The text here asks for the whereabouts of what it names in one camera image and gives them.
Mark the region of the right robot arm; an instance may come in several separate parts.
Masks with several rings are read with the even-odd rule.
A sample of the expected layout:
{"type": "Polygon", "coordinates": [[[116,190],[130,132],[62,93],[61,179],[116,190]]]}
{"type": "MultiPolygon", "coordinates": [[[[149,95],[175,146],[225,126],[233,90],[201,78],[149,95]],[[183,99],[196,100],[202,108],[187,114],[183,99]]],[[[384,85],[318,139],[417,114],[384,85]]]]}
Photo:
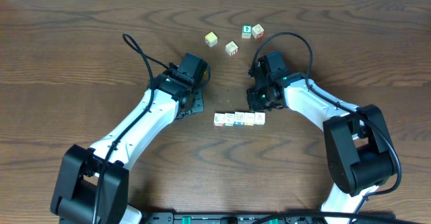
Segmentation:
{"type": "Polygon", "coordinates": [[[343,102],[322,90],[304,73],[292,73],[279,52],[253,63],[248,74],[252,112],[293,110],[323,131],[329,173],[334,181],[322,212],[357,213],[369,194],[395,174],[397,161],[380,109],[343,102]]]}

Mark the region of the blue edged block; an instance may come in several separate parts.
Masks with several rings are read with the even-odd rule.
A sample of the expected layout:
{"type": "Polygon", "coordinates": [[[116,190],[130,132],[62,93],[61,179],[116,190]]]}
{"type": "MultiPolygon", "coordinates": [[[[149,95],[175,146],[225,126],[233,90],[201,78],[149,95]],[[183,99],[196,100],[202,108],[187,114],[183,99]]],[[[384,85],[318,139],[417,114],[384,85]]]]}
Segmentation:
{"type": "Polygon", "coordinates": [[[244,112],[235,112],[234,113],[234,124],[235,125],[243,125],[244,124],[244,112]]]}
{"type": "Polygon", "coordinates": [[[255,112],[255,124],[256,125],[264,125],[265,124],[265,113],[264,112],[255,112]]]}

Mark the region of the blue edged front block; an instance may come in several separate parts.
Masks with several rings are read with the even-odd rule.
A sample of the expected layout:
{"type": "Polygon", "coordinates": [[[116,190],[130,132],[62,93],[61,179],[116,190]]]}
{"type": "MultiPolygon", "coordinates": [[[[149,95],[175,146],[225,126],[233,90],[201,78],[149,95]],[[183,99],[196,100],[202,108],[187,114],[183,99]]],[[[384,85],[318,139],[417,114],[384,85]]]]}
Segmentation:
{"type": "Polygon", "coordinates": [[[264,112],[255,112],[255,124],[256,125],[264,125],[265,124],[265,113],[264,112]]]}

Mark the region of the pale yellow block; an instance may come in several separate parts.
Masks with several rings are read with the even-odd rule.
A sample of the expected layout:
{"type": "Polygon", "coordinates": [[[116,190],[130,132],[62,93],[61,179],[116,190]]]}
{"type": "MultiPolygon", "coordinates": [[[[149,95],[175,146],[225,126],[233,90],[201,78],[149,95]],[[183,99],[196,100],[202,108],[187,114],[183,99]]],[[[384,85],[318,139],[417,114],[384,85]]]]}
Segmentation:
{"type": "Polygon", "coordinates": [[[244,113],[244,125],[253,126],[255,124],[255,114],[252,112],[244,113]]]}

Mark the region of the red soccer letter block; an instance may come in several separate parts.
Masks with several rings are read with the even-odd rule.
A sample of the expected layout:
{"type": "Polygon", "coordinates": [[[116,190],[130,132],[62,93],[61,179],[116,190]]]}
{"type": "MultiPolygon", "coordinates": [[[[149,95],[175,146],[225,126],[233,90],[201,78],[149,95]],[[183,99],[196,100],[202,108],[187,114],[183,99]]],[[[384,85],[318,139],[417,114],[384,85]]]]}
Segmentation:
{"type": "Polygon", "coordinates": [[[264,29],[260,24],[257,24],[257,25],[252,27],[252,36],[255,39],[259,39],[263,35],[264,35],[264,29]]]}

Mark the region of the red edged block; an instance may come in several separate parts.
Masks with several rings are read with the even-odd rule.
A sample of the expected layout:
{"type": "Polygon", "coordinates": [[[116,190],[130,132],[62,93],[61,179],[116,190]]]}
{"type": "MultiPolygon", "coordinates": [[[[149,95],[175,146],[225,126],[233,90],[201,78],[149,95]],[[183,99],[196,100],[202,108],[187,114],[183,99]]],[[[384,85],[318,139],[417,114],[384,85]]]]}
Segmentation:
{"type": "Polygon", "coordinates": [[[222,113],[215,113],[214,114],[214,120],[213,120],[213,124],[215,126],[224,126],[225,125],[225,114],[222,113]]]}

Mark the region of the teal edged block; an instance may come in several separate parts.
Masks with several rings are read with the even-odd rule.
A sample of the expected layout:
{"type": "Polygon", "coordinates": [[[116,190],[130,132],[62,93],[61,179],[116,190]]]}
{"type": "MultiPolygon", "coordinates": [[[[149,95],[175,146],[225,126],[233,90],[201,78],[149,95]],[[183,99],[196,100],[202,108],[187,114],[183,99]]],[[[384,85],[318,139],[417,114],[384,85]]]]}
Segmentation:
{"type": "Polygon", "coordinates": [[[234,126],[235,123],[235,114],[234,113],[225,113],[224,114],[224,125],[225,126],[234,126]]]}

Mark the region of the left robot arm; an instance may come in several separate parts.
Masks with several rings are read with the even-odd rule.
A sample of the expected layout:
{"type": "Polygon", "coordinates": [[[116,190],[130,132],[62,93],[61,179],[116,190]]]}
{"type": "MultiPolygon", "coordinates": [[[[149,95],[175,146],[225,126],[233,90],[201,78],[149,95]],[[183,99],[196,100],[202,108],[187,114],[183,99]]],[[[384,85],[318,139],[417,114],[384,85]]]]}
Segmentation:
{"type": "Polygon", "coordinates": [[[140,223],[128,203],[129,174],[154,137],[193,103],[200,76],[162,73],[136,108],[108,135],[87,149],[64,154],[51,212],[60,223],[140,223]]]}

